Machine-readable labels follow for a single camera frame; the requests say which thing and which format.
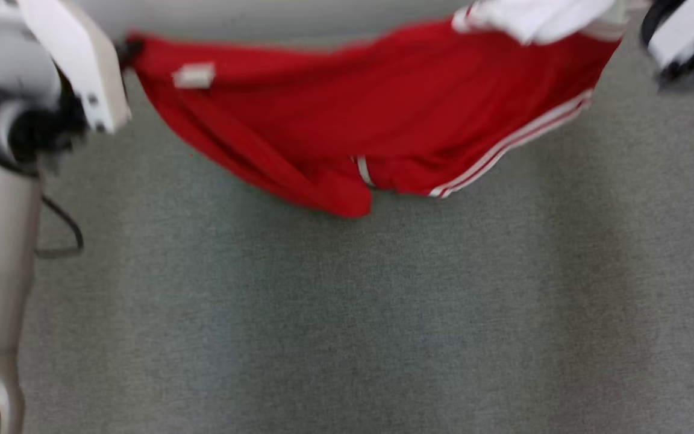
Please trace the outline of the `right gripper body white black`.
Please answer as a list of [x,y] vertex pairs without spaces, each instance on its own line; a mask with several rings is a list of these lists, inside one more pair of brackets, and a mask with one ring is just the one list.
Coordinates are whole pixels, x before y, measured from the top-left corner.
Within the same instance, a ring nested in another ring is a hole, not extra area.
[[694,1],[653,1],[642,21],[642,44],[672,82],[694,71]]

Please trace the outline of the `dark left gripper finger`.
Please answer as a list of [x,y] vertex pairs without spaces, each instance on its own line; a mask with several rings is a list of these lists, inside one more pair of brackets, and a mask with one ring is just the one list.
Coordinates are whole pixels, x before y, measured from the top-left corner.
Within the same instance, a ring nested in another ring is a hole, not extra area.
[[129,68],[143,50],[144,41],[138,37],[129,37],[115,44],[120,68]]

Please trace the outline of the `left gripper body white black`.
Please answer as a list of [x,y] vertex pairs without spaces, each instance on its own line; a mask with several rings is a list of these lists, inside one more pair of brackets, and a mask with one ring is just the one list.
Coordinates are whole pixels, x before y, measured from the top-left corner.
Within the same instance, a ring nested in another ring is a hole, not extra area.
[[7,41],[7,160],[35,164],[72,150],[88,132],[110,134],[131,118],[116,47],[72,1],[8,1],[23,25]]

